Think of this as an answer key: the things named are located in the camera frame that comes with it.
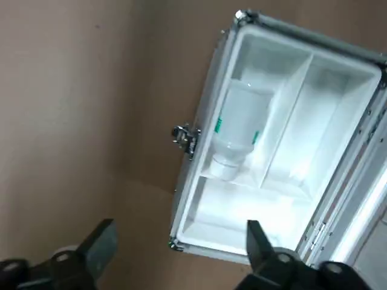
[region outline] brown wall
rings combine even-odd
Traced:
[[[123,179],[172,192],[170,129],[245,7],[387,50],[382,0],[0,1],[0,258],[77,242]]]

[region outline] white bottle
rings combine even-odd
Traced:
[[[231,80],[213,136],[211,174],[232,180],[265,128],[273,92]]]

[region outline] open case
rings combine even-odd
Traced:
[[[170,247],[248,263],[246,226],[253,219],[274,247],[296,251],[309,265],[353,256],[385,196],[386,61],[382,54],[238,11],[213,55],[195,121],[174,128],[174,141],[187,154]],[[258,142],[256,133],[235,176],[225,179],[212,166],[214,139],[225,126],[221,114],[239,120],[260,112],[238,99],[226,105],[235,86],[246,94],[270,94],[270,101]],[[358,235],[350,247],[342,246],[351,227]]]

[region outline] case latch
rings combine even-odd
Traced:
[[[190,160],[194,158],[200,133],[201,131],[198,128],[190,130],[188,123],[182,126],[175,126],[172,130],[173,142],[177,143],[179,148],[183,149],[189,155]]]

